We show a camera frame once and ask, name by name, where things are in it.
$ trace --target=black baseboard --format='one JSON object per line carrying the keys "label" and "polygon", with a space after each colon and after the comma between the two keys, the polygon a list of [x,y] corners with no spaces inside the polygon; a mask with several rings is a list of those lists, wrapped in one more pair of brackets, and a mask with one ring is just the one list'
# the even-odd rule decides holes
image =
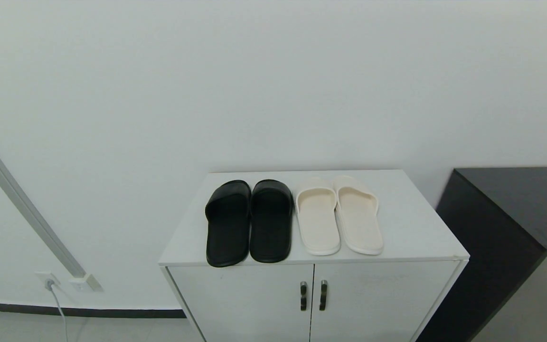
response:
{"label": "black baseboard", "polygon": [[[18,314],[52,314],[59,316],[57,307],[0,304],[0,312],[15,312]],[[124,310],[124,309],[75,309],[63,307],[65,316],[103,317],[103,318],[187,318],[183,310]]]}

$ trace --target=white slipper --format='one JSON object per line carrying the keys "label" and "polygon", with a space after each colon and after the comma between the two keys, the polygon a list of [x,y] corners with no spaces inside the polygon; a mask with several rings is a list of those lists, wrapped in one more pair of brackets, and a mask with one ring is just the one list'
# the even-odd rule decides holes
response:
{"label": "white slipper", "polygon": [[336,205],[335,190],[322,178],[310,178],[295,190],[301,239],[312,255],[332,255],[341,247],[335,221]]}
{"label": "white slipper", "polygon": [[384,240],[377,223],[377,197],[364,184],[350,176],[335,177],[333,185],[337,195],[339,229],[345,243],[358,253],[381,254]]}

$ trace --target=slide sandal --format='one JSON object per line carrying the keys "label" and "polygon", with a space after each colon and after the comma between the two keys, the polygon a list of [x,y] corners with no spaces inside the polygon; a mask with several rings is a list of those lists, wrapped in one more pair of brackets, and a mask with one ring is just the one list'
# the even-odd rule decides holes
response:
{"label": "slide sandal", "polygon": [[214,267],[241,262],[248,255],[250,187],[245,181],[226,182],[206,204],[206,261]]}
{"label": "slide sandal", "polygon": [[343,240],[352,251],[379,255],[384,241],[377,223],[378,200],[361,182],[350,176],[333,180],[337,193],[337,214]]}
{"label": "slide sandal", "polygon": [[322,178],[306,180],[295,192],[301,239],[312,255],[332,255],[341,247],[335,221],[336,204],[337,195]]}
{"label": "slide sandal", "polygon": [[291,252],[292,194],[286,184],[262,180],[250,200],[250,255],[258,262],[278,262]]}

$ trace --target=white cabinet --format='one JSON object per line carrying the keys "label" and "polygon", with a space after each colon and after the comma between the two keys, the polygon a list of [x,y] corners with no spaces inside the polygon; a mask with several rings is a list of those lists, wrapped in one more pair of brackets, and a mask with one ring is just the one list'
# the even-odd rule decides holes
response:
{"label": "white cabinet", "polygon": [[[459,261],[316,265],[311,342],[408,342]],[[326,282],[321,310],[321,284]]]}
{"label": "white cabinet", "polygon": [[[204,206],[218,186],[234,179],[250,186],[275,179],[293,189],[308,177],[342,174],[361,180],[378,197],[381,255],[360,255],[342,244],[334,255],[312,256],[302,246],[295,218],[286,260],[260,264],[248,256],[236,266],[208,266]],[[209,174],[159,265],[207,342],[410,342],[468,258],[403,171],[293,171]]]}
{"label": "white cabinet", "polygon": [[308,342],[311,310],[300,310],[300,283],[313,265],[170,270],[207,341]]}

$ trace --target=white cable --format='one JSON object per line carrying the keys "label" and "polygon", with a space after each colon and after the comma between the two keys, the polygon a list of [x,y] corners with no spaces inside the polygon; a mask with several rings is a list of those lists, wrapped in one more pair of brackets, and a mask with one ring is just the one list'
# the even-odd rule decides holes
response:
{"label": "white cable", "polygon": [[58,312],[63,317],[63,325],[65,326],[65,340],[66,342],[69,342],[69,336],[67,335],[67,320],[65,319],[65,314],[63,314],[63,309],[60,307],[60,303],[58,302],[58,298],[56,297],[56,294],[54,293],[54,289],[52,288],[52,285],[54,285],[54,281],[52,279],[48,279],[46,282],[46,288],[50,292],[52,292],[52,296],[54,296],[54,300],[56,301],[56,306],[58,307]]}

